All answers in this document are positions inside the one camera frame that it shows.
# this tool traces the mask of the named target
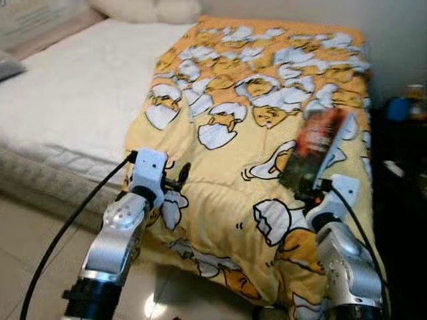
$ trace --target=bed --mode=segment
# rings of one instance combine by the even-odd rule
[[[331,25],[105,20],[26,59],[29,72],[0,84],[1,188],[33,201],[43,192],[57,209],[79,203],[129,150],[167,152],[172,178],[190,161],[181,193],[168,193],[149,218],[145,257],[254,304],[285,305],[292,319],[317,319],[326,280],[314,234],[278,177],[308,110],[352,110],[326,176],[361,181],[355,210],[373,239],[363,54],[358,31]],[[126,188],[130,169],[92,213]]]

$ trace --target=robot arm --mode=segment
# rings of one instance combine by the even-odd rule
[[[359,182],[343,175],[332,176],[332,186],[351,206]],[[372,258],[342,221],[347,213],[332,191],[308,211],[306,220],[317,233],[318,257],[328,278],[329,319],[378,320],[382,318],[382,284]]]
[[[179,181],[166,179],[166,161],[162,152],[138,152],[129,193],[105,210],[103,227],[89,248],[79,278],[63,294],[69,302],[62,320],[113,319],[148,213],[163,203],[165,185],[179,189],[187,178],[189,166],[183,168]]]

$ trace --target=yellow blanket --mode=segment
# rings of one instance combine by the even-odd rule
[[[285,305],[292,319],[320,316],[315,235],[278,176],[309,110],[350,109],[325,176],[359,179],[354,209],[372,240],[363,50],[343,27],[202,17],[158,61],[127,136],[128,150],[167,152],[171,178],[191,163],[182,191],[150,217],[141,255]]]

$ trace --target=black cable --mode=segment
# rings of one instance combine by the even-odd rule
[[[372,261],[374,262],[375,271],[377,272],[378,276],[380,277],[380,281],[381,281],[381,296],[382,296],[382,301],[383,301],[384,318],[388,320],[389,319],[389,313],[388,313],[388,303],[387,303],[387,297],[386,297],[386,286],[384,283],[385,282],[384,278],[382,276],[380,264],[376,258],[376,254],[374,252],[374,248],[371,246],[371,243],[369,242],[369,239],[366,236],[365,231],[363,230],[363,227],[359,222],[359,219],[357,218],[353,209],[350,207],[350,205],[345,200],[343,195],[337,189],[335,189],[334,186],[331,185],[330,188],[338,196],[338,198],[340,198],[340,200],[342,201],[342,203],[346,207],[348,213],[352,216],[352,219],[354,220],[354,223],[356,224],[356,226],[359,230],[359,233],[361,234],[363,241],[365,242],[365,246],[366,246],[367,250],[369,251],[369,254],[371,255]]]
[[[19,317],[20,320],[26,320],[29,303],[31,301],[31,297],[33,296],[35,286],[43,272],[43,269],[45,268],[47,260],[50,258],[53,250],[55,249],[55,246],[58,244],[59,240],[62,238],[66,230],[69,228],[69,226],[74,222],[74,220],[77,218],[77,216],[83,211],[83,209],[86,207],[86,205],[92,200],[92,198],[96,195],[96,193],[113,177],[122,167],[125,166],[125,164],[129,161],[135,162],[137,151],[132,151],[126,159],[124,159],[112,172],[106,176],[103,181],[101,181],[93,190],[92,192],[86,197],[85,200],[81,203],[81,205],[73,212],[73,214],[66,220],[62,228],[58,231],[58,234],[56,234],[55,238],[52,240],[51,244],[47,248],[45,255],[41,259],[37,269],[34,272],[34,276],[28,286],[27,293],[25,294],[24,302],[22,305],[21,310],[21,316]]]

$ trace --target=floor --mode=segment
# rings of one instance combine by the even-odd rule
[[[62,223],[0,194],[0,320],[19,319],[33,272]],[[66,307],[62,292],[75,282],[94,237],[78,227],[68,230],[36,287],[28,320],[61,318]],[[226,288],[172,267],[138,261],[114,319],[248,320],[251,314],[252,306]]]

